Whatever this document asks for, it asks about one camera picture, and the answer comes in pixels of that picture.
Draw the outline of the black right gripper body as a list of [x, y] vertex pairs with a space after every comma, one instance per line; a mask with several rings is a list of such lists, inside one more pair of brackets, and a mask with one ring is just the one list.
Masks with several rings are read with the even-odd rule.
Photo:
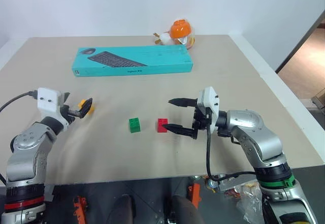
[[205, 108], [205, 112], [202, 112], [198, 107], [194, 109], [192, 129], [193, 129], [193, 139], [197, 139], [199, 130], [206, 130], [208, 135], [210, 135], [210, 126], [212, 124], [212, 110], [210, 108]]

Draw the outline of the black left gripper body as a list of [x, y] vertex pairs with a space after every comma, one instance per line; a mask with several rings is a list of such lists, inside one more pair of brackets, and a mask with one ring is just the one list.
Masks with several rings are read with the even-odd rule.
[[70, 107], [68, 105], [63, 105], [60, 108], [60, 113], [62, 115], [62, 117], [68, 122], [68, 124], [70, 125], [72, 122], [74, 122], [75, 117], [69, 114], [69, 109]]

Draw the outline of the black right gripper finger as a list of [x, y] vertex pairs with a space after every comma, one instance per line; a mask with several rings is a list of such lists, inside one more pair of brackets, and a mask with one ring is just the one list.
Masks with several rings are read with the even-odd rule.
[[196, 139], [198, 135], [198, 130], [185, 128], [178, 124], [163, 124], [162, 127], [178, 135], [188, 136], [192, 139]]
[[189, 98], [175, 98], [168, 101], [168, 103], [178, 107], [196, 107], [198, 99]]

